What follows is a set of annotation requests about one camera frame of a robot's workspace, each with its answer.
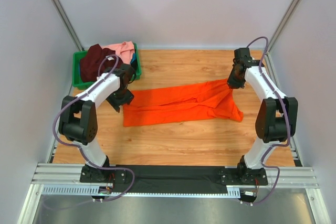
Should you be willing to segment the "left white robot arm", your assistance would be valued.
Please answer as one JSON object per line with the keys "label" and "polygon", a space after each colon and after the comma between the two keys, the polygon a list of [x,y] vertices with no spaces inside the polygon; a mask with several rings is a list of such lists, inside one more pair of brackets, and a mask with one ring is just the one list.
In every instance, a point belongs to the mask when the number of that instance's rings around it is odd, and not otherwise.
{"label": "left white robot arm", "polygon": [[108,169],[107,155],[98,143],[97,108],[107,101],[116,112],[129,105],[134,98],[128,85],[132,82],[135,70],[131,65],[121,64],[119,68],[104,72],[98,80],[79,95],[63,98],[58,132],[79,149],[86,165],[97,169]]}

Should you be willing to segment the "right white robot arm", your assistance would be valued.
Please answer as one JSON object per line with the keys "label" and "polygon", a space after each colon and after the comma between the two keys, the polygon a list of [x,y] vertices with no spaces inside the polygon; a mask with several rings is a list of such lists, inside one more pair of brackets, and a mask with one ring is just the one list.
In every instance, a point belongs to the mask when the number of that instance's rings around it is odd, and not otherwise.
{"label": "right white robot arm", "polygon": [[250,55],[249,48],[234,50],[233,68],[227,80],[231,89],[249,83],[260,99],[255,122],[257,138],[252,148],[241,157],[237,169],[240,174],[258,172],[276,147],[286,147],[296,131],[298,101],[285,95],[267,74],[261,60]]}

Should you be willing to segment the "orange t shirt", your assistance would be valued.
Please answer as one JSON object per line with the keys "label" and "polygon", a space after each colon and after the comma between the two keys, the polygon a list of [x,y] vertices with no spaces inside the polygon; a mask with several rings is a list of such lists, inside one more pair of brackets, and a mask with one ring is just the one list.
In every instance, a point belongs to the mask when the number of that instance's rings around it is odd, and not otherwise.
{"label": "orange t shirt", "polygon": [[234,102],[227,80],[178,87],[133,91],[123,106],[123,126],[147,126],[207,119],[241,122],[244,114]]}

